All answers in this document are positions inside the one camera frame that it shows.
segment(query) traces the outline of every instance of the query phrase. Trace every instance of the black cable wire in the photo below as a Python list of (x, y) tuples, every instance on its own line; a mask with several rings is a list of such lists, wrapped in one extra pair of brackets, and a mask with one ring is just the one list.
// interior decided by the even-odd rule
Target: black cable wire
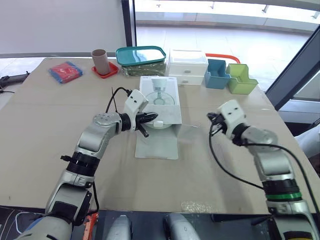
[(96, 214), (97, 212), (99, 212), (99, 208), (100, 208), (99, 202), (98, 202), (98, 196), (97, 196), (97, 189), (96, 189), (95, 181), (93, 181), (93, 183), (92, 183), (92, 188), (93, 188), (93, 195), (94, 195), (94, 201), (95, 201), (95, 205), (96, 205), (96, 210), (88, 212), (86, 214), (87, 216), (92, 215), (92, 214)]
[(258, 189), (264, 189), (262, 186), (259, 186), (259, 185), (256, 185), (256, 184), (254, 184), (254, 183), (252, 183), (252, 182), (249, 182), (249, 181), (247, 181), (247, 180), (244, 180), (244, 179), (242, 179), (242, 178), (240, 178), (240, 177), (237, 177), (237, 176), (235, 176), (235, 175), (233, 175), (232, 173), (230, 173), (229, 171), (227, 171), (225, 168), (224, 168), (224, 166), (222, 166), (222, 164), (219, 162), (219, 160), (218, 160), (218, 158), (217, 158), (217, 156), (216, 156), (216, 154), (215, 154), (215, 151), (214, 151), (214, 148), (213, 148), (213, 146), (212, 146), (212, 137), (217, 133), (214, 133), (213, 135), (212, 135), (212, 129), (213, 129), (213, 127), (214, 127), (214, 124), (211, 124), (211, 127), (210, 127), (210, 131), (209, 131), (209, 147), (210, 147), (210, 150), (211, 150), (211, 153), (212, 153), (212, 155), (213, 155), (213, 158), (215, 159), (215, 161), (216, 161), (216, 163), (219, 165), (219, 167), (226, 173), (226, 174), (228, 174), (228, 175), (230, 175), (231, 177), (233, 177), (234, 179), (237, 179), (237, 180), (239, 180), (240, 182), (243, 182), (243, 183), (245, 183), (245, 184), (249, 184), (249, 185), (251, 185), (251, 186), (253, 186), (253, 187), (256, 187), (256, 188), (258, 188)]
[(12, 94), (14, 94), (15, 92), (14, 91), (3, 91), (3, 90), (0, 90), (0, 94), (2, 94), (2, 93), (12, 93)]
[[(111, 87), (111, 92), (112, 92), (112, 95), (114, 94), (114, 88)], [(117, 104), (116, 104), (116, 99), (113, 98), (113, 103), (114, 103), (114, 108), (115, 108), (115, 112), (117, 113), (118, 112), (118, 109), (117, 109)]]
[(307, 178), (307, 175), (306, 175), (306, 173), (305, 173), (305, 170), (304, 170), (301, 162), (300, 162), (299, 159), (296, 157), (296, 155), (293, 154), (293, 152), (291, 152), (289, 149), (287, 149), (287, 148), (285, 148), (285, 147), (283, 147), (283, 146), (275, 145), (275, 144), (267, 144), (267, 143), (244, 143), (244, 144), (241, 144), (241, 146), (261, 146), (261, 147), (278, 148), (278, 149), (284, 150), (284, 151), (286, 151), (288, 154), (290, 154), (291, 157), (293, 157), (293, 159), (296, 161), (296, 163), (298, 164), (298, 166), (299, 166), (299, 168), (300, 168), (300, 171), (301, 171), (301, 173), (302, 173), (302, 175), (303, 175), (303, 178), (304, 178), (306, 187), (308, 188), (308, 191), (309, 191), (309, 194), (310, 194), (312, 203), (313, 203), (313, 205), (314, 205), (314, 208), (315, 208), (317, 217), (318, 217), (318, 219), (319, 219), (319, 221), (320, 221), (320, 211), (319, 211), (318, 204), (317, 204), (317, 202), (316, 202), (314, 193), (312, 192), (312, 189), (311, 189), (309, 180), (308, 180), (308, 178)]
[(111, 103), (112, 103), (112, 100), (114, 99), (115, 95), (117, 94), (117, 92), (118, 92), (119, 90), (125, 91), (125, 92), (127, 93), (127, 95), (129, 95), (129, 94), (131, 93), (130, 90), (125, 89), (125, 88), (122, 87), (122, 86), (118, 87), (118, 88), (114, 91), (114, 93), (112, 94), (112, 96), (111, 96), (111, 98), (110, 98), (110, 100), (109, 100), (108, 106), (106, 107), (105, 113), (107, 113), (107, 112), (109, 111), (109, 108), (110, 108), (110, 105), (111, 105)]

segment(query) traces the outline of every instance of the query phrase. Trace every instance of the floor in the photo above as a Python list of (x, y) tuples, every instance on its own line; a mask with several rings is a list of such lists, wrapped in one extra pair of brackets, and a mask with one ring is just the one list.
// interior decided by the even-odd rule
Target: floor
[[(249, 66), (249, 75), (266, 91), (309, 35), (247, 28), (194, 28), (138, 26), (137, 44), (155, 45), (164, 49), (201, 49), (206, 53), (233, 55)], [(32, 72), (44, 57), (0, 58), (0, 77)], [(15, 91), (19, 85), (6, 87)], [(0, 95), (0, 109), (12, 93)]]

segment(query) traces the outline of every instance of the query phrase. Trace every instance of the silver robot arm segment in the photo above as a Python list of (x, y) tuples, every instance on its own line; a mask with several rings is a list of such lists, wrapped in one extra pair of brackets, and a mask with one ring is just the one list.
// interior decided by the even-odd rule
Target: silver robot arm segment
[[(269, 130), (249, 126), (246, 115), (236, 100), (230, 100), (208, 113), (208, 118), (238, 146), (245, 144), (278, 144), (277, 135)], [(279, 148), (247, 146), (254, 157), (263, 184), (266, 205), (272, 214), (270, 225), (275, 239), (308, 238), (319, 240), (319, 231), (308, 204), (295, 180), (288, 156)]]
[(88, 209), (95, 190), (95, 172), (109, 140), (123, 131), (139, 130), (158, 114), (144, 113), (148, 100), (138, 90), (133, 90), (125, 102), (124, 113), (99, 113), (83, 131), (72, 156), (61, 156), (68, 162), (45, 208), (45, 216), (23, 232), (19, 240), (69, 240), (73, 226), (79, 226), (90, 214)]

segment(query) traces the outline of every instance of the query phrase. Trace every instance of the teal tray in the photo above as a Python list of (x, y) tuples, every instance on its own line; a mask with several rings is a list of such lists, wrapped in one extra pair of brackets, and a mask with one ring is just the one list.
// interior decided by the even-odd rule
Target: teal tray
[(121, 66), (156, 63), (166, 59), (166, 53), (159, 46), (121, 47), (116, 50), (115, 56)]

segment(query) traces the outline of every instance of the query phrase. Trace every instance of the table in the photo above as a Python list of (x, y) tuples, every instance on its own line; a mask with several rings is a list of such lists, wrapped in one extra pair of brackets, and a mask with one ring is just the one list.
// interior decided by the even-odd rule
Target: table
[[(84, 75), (60, 85), (48, 69), (65, 61), (79, 66)], [(93, 116), (104, 112), (111, 87), (139, 87), (139, 77), (118, 73), (100, 79), (91, 71), (92, 66), (91, 59), (46, 58), (1, 110), (0, 205), (44, 208), (67, 166), (60, 156), (71, 155)], [(204, 85), (183, 85), (178, 90), (182, 122), (199, 127), (194, 137), (179, 143), (179, 160), (167, 160), (135, 158), (139, 132), (115, 136), (95, 174), (101, 209), (267, 213), (263, 191), (226, 175), (209, 150), (210, 124), (206, 114), (230, 99), (239, 101), (250, 124), (276, 132), (279, 143), (297, 155), (320, 204), (320, 180), (316, 172), (259, 87), (250, 95), (233, 95), (228, 89), (208, 89)], [(126, 95), (119, 93), (115, 100), (120, 111)], [(213, 142), (227, 169), (261, 185), (247, 149), (233, 145), (222, 134), (215, 136)], [(302, 174), (295, 163), (293, 168), (303, 198), (314, 211)]]

